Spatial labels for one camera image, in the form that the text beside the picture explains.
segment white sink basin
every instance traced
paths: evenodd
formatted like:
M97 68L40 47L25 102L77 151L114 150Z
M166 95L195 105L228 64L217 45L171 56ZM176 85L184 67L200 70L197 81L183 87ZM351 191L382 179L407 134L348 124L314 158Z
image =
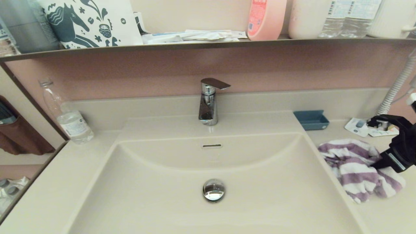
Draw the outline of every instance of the white sink basin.
M269 117L259 117L258 127L273 125ZM242 124L244 119L257 121L242 117ZM363 233L298 123L279 123L285 133L263 128L226 135L223 120L226 129L194 124L194 136L185 138L186 128L158 135L163 121L153 121L154 128L127 127L112 147L70 234ZM142 135L146 129L153 129L151 139ZM134 134L140 136L132 139ZM225 183L219 203L202 194L213 178Z

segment shelf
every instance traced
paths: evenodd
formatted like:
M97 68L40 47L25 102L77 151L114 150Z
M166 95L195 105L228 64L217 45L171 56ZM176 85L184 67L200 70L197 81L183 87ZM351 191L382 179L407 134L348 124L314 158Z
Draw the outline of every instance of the shelf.
M377 43L377 44L396 44L396 45L416 45L416 39L380 39L380 38L359 38L359 39L308 39L294 40L287 35L282 35L274 41L249 41L240 42L214 42L214 43L189 43L189 44L163 44L163 45L135 45L117 47L97 47L74 50L55 50L47 52L29 53L9 57L0 57L0 62L9 62L26 59L36 59L42 57L58 57L67 55L85 55L105 52L126 52L126 51L151 51L151 50L195 50L195 49L215 49L215 48L244 48L244 47L266 47L283 45L332 45L332 44L353 44L353 43Z

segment faucet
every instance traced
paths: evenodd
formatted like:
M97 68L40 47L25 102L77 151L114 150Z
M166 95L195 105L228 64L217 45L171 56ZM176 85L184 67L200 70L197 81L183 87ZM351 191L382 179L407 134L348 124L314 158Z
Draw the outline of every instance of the faucet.
M199 106L199 120L203 125L213 126L218 123L217 102L215 88L224 90L231 85L214 78L201 80L201 104Z

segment striped towel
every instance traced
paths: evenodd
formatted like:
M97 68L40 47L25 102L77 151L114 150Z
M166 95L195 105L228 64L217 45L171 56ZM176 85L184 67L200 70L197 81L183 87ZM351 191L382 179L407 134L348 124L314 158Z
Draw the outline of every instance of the striped towel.
M404 178L393 168L370 167L381 156L375 147L365 142L334 140L320 145L318 150L356 203L368 201L373 193L382 198L392 197L406 186Z

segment white flexible hose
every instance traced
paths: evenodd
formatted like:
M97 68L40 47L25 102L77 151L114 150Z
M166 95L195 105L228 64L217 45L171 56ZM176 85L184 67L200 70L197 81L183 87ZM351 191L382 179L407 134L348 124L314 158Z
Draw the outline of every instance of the white flexible hose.
M403 71L400 73L399 77L394 82L393 86L390 88L386 97L384 98L382 104L380 105L379 110L377 110L377 115L385 115L389 112L391 103L396 97L397 93L400 91L403 84L406 82L407 78L412 74L413 68L416 65L416 49L408 56L406 65L404 66Z

